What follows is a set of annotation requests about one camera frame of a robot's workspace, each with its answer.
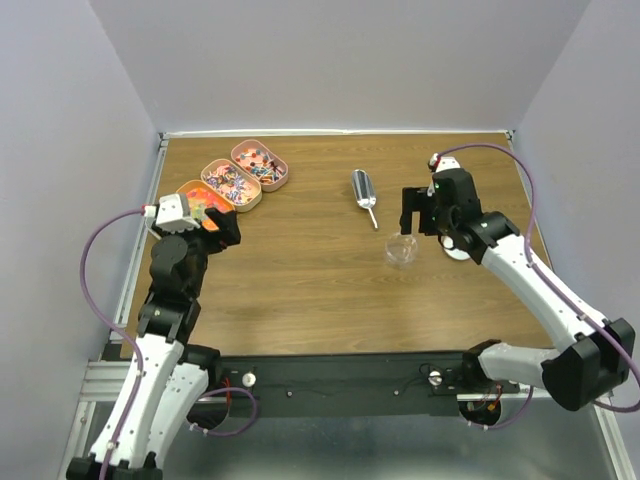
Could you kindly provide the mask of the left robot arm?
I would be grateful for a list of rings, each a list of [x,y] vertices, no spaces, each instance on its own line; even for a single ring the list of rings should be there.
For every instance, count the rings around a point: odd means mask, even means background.
[[[151,286],[134,355],[107,424],[69,479],[159,479],[169,447],[201,395],[222,380],[218,350],[188,340],[199,317],[208,258],[240,243],[237,214],[209,208],[217,228],[164,235],[152,248]]]

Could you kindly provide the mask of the clear plastic cup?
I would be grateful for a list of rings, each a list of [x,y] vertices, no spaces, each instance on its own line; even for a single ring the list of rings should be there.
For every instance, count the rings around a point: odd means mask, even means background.
[[[418,241],[413,235],[394,233],[385,243],[385,260],[388,265],[404,269],[414,264],[419,251]]]

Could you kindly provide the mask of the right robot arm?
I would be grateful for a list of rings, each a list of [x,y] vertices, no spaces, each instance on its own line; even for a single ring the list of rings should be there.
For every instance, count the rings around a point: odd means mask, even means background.
[[[467,350],[459,370],[467,389],[514,381],[544,389],[561,407],[577,411],[628,379],[633,327],[607,319],[527,254],[525,237],[503,213],[483,211],[469,172],[444,170],[427,187],[405,187],[401,204],[401,234],[413,232],[418,213],[418,232],[450,238],[511,289],[552,341],[551,348],[536,349],[487,340]]]

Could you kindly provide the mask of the metal scoop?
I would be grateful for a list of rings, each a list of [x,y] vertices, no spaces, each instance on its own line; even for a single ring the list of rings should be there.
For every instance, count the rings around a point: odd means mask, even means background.
[[[356,169],[351,173],[351,183],[357,205],[368,212],[373,228],[378,230],[379,224],[374,214],[377,198],[371,177],[366,171]]]

